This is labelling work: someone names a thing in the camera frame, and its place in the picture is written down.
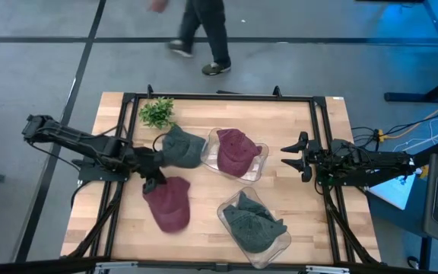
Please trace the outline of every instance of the wooden tabletop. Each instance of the wooden tabletop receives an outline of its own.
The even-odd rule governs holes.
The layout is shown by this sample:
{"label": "wooden tabletop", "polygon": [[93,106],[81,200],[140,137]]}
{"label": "wooden tabletop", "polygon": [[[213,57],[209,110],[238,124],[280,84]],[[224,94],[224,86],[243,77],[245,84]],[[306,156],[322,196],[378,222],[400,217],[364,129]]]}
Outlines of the wooden tabletop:
{"label": "wooden tabletop", "polygon": [[[123,93],[103,93],[93,134],[117,124]],[[344,99],[327,97],[332,135],[352,141]],[[143,107],[148,100],[140,100]],[[127,113],[129,120],[131,110]],[[281,163],[282,158],[299,158],[280,151],[298,140],[300,131],[313,136],[309,105],[302,102],[174,100],[173,119],[185,131],[206,137],[213,128],[238,128],[254,142],[269,147],[262,177],[252,187],[276,218],[284,219],[292,236],[291,245],[275,263],[332,263],[325,207],[313,182],[302,183],[300,174]],[[319,125],[322,115],[317,110]],[[322,146],[326,147],[323,126]],[[135,127],[135,146],[151,147],[162,132],[139,122]],[[211,172],[206,167],[188,170],[163,169],[166,177],[180,176],[191,183],[191,219],[178,234],[163,233],[141,196],[143,179],[135,174],[125,184],[113,245],[113,259],[165,260],[193,262],[248,263],[249,261],[217,217],[217,207],[246,185]],[[72,252],[96,221],[103,182],[92,182],[75,197],[74,208],[62,246],[62,255]],[[379,250],[366,197],[353,187],[343,187],[348,221],[352,231],[371,256],[379,260]],[[346,260],[341,230],[337,230],[341,258]],[[107,228],[100,241],[103,254]]]}

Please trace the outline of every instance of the yellow cable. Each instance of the yellow cable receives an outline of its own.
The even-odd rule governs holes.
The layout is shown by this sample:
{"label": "yellow cable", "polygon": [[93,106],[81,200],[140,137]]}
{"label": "yellow cable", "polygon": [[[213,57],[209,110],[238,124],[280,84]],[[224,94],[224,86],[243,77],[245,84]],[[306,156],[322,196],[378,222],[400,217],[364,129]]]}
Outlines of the yellow cable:
{"label": "yellow cable", "polygon": [[[425,117],[424,119],[429,119],[429,118],[431,118],[432,116],[436,115],[437,113],[438,113],[438,109],[437,109],[436,111],[432,112],[431,114],[429,114],[429,116]],[[421,122],[418,123],[418,124],[416,124],[416,125],[414,125],[414,126],[412,126],[410,129],[407,129],[406,132],[403,132],[403,133],[400,134],[400,135],[396,135],[396,136],[385,135],[385,136],[383,136],[383,138],[384,138],[384,139],[396,139],[396,138],[400,138],[400,137],[402,137],[403,135],[409,133],[410,131],[416,129],[420,124],[421,124]]]}

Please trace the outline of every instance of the plastic container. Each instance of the plastic container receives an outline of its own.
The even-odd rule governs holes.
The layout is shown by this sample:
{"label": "plastic container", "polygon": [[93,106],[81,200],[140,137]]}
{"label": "plastic container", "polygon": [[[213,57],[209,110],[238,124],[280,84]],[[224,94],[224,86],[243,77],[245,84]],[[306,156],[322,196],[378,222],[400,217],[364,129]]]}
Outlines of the plastic container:
{"label": "plastic container", "polygon": [[268,157],[268,146],[265,144],[255,143],[257,146],[262,147],[262,153],[253,158],[248,171],[241,178],[235,177],[233,175],[224,173],[217,167],[217,152],[219,151],[219,136],[217,136],[217,131],[221,130],[219,128],[212,129],[209,132],[209,136],[205,141],[204,148],[202,148],[201,160],[210,170],[229,177],[231,179],[238,180],[241,183],[252,185],[254,182],[259,180],[262,176],[262,169],[265,165],[266,158]]}
{"label": "plastic container", "polygon": [[[217,216],[222,221],[224,227],[226,227],[226,229],[229,231],[229,233],[231,234],[231,237],[236,241],[236,243],[237,243],[237,240],[234,238],[233,234],[231,233],[229,223],[227,223],[227,220],[226,220],[226,217],[224,216],[223,210],[226,207],[228,207],[229,205],[237,206],[237,203],[240,199],[241,191],[243,191],[249,199],[262,204],[266,208],[265,204],[262,203],[262,201],[259,199],[258,195],[256,194],[256,191],[252,187],[249,187],[249,186],[243,188],[238,193],[236,193],[232,198],[230,198],[225,203],[223,203],[221,206],[219,206],[219,208],[217,209]],[[273,217],[273,219],[275,221],[277,221],[277,219],[271,214],[270,211],[268,211],[268,213]],[[239,244],[238,244],[238,246],[241,248],[244,255],[246,255],[248,260],[251,262],[251,264],[255,268],[264,269],[268,264],[273,262],[273,260],[278,255],[280,255],[284,250],[286,250],[288,246],[290,246],[291,241],[292,241],[292,237],[290,236],[290,233],[288,233],[288,231],[286,231],[282,235],[278,236],[275,239],[275,241],[273,242],[273,244],[267,250],[265,250],[261,253],[250,253],[250,252],[245,251]]]}

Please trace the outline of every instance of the black cable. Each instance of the black cable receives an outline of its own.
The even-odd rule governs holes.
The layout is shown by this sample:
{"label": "black cable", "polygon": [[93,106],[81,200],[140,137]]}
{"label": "black cable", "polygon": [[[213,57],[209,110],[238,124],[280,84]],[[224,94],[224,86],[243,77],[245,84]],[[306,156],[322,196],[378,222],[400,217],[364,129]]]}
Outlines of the black cable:
{"label": "black cable", "polygon": [[63,161],[64,163],[68,164],[69,166],[75,168],[76,171],[81,172],[81,170],[76,165],[74,165],[73,163],[71,163],[71,162],[69,162],[69,161],[67,161],[65,159],[62,159],[59,156],[54,155],[53,153],[50,153],[48,151],[44,151],[43,149],[36,147],[34,144],[28,143],[28,145],[30,145],[32,148],[35,148],[36,150],[39,150],[39,151],[41,151],[43,153],[47,153],[48,155],[50,155],[52,157],[55,157],[55,158],[59,159],[60,161]]}
{"label": "black cable", "polygon": [[97,135],[92,135],[92,136],[81,136],[80,138],[81,138],[81,139],[87,139],[87,140],[88,140],[88,139],[95,139],[95,138],[98,138],[98,137],[104,136],[104,135],[106,135],[107,133],[112,132],[114,129],[117,129],[117,128],[118,128],[118,126],[113,126],[112,128],[106,130],[105,132],[99,133],[99,134],[97,134]]}
{"label": "black cable", "polygon": [[359,137],[366,137],[366,136],[373,137],[373,134],[361,134],[361,135],[355,136],[354,137],[354,141],[356,141],[356,139],[359,138]]}
{"label": "black cable", "polygon": [[155,138],[155,140],[153,140],[153,145],[151,145],[151,147],[153,148],[153,151],[154,152],[157,152],[157,149],[155,148],[155,143],[157,142],[157,140],[161,137],[161,136],[165,136],[165,135],[167,135],[168,133],[162,133],[162,134],[160,134],[159,136],[157,136],[156,138]]}
{"label": "black cable", "polygon": [[371,161],[370,155],[362,148],[358,148],[357,146],[353,146],[353,148],[357,149],[358,151],[362,151],[366,155],[366,157],[368,157],[368,161],[370,161],[370,164],[371,164],[371,170],[374,170],[374,164],[373,164],[373,161]]}
{"label": "black cable", "polygon": [[[400,132],[400,131],[402,131],[404,129],[407,129],[407,128],[411,127],[411,126],[417,125],[418,123],[423,123],[423,122],[426,122],[426,121],[429,121],[429,120],[432,120],[432,119],[436,119],[436,118],[438,118],[438,115],[435,115],[435,116],[432,116],[431,118],[426,118],[426,119],[423,119],[423,120],[420,120],[420,121],[417,121],[417,122],[413,122],[413,123],[393,126],[388,132],[386,132],[385,134],[382,134],[382,135],[376,135],[375,130],[373,130],[371,128],[368,128],[368,127],[365,127],[365,126],[358,126],[358,127],[352,128],[352,129],[353,130],[354,129],[369,129],[369,130],[373,130],[373,134],[372,135],[367,135],[367,134],[358,135],[358,136],[354,137],[354,141],[355,142],[359,142],[359,141],[362,141],[362,140],[368,140],[364,145],[360,146],[362,148],[366,147],[371,142],[376,141],[377,142],[376,146],[379,147],[379,137],[383,137],[383,136],[386,136],[386,135],[389,135],[389,134],[397,133],[397,132]],[[364,136],[370,136],[371,138],[368,138],[368,139],[357,139],[358,137],[364,137]]]}
{"label": "black cable", "polygon": [[378,129],[374,131],[374,139],[376,141],[376,147],[374,148],[374,151],[378,151],[378,149],[379,149],[379,141],[380,141],[380,139],[379,139],[379,130]]}
{"label": "black cable", "polygon": [[374,133],[374,129],[371,129],[371,128],[367,127],[367,126],[357,126],[357,127],[351,128],[351,130],[356,130],[356,129],[368,129],[368,130],[371,130]]}
{"label": "black cable", "polygon": [[75,196],[77,195],[77,192],[79,192],[79,190],[81,190],[89,182],[90,181],[82,181],[82,184],[72,193],[72,197],[70,199],[70,209],[72,209],[72,207],[74,207],[74,199],[75,199]]}
{"label": "black cable", "polygon": [[[423,123],[423,122],[426,122],[426,121],[429,121],[429,120],[432,120],[432,119],[436,119],[436,118],[438,118],[438,115],[435,115],[435,116],[432,116],[431,118],[426,118],[426,119],[423,119],[423,120],[420,120],[420,121],[417,121],[417,122],[413,122],[413,123],[408,123],[408,124],[404,124],[404,125],[393,126],[393,127],[387,132],[387,133],[385,133],[385,134],[383,134],[383,135],[380,135],[380,137],[385,136],[385,135],[388,135],[388,134],[392,134],[392,133],[400,132],[400,131],[402,131],[403,129],[406,129],[406,128],[410,127],[410,126],[414,126],[414,125],[416,125],[416,124],[418,124],[418,123]],[[397,127],[399,127],[399,126],[402,126],[402,128],[401,128],[401,129],[396,129],[395,131],[393,131],[395,128],[397,128]]]}
{"label": "black cable", "polygon": [[[316,190],[317,194],[319,194],[320,196],[324,195],[323,193],[321,193],[321,192],[319,191],[319,189],[317,189],[317,176],[316,176],[315,181],[313,182],[313,188]],[[331,190],[332,190],[333,188],[334,188],[334,186],[329,186],[329,187],[328,187],[328,191],[331,192]]]}

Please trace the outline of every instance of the sneaker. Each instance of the sneaker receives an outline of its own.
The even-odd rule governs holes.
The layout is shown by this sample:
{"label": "sneaker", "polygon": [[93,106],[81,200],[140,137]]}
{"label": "sneaker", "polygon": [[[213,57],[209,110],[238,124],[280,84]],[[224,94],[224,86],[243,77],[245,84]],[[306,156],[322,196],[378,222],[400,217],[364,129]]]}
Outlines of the sneaker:
{"label": "sneaker", "polygon": [[192,58],[192,52],[185,49],[181,40],[173,40],[167,44],[168,49],[186,58]]}
{"label": "sneaker", "polygon": [[212,62],[208,65],[205,65],[204,68],[202,68],[202,73],[204,73],[207,76],[212,76],[212,75],[225,73],[230,70],[231,70],[231,65],[224,67],[223,65],[219,65],[216,62]]}

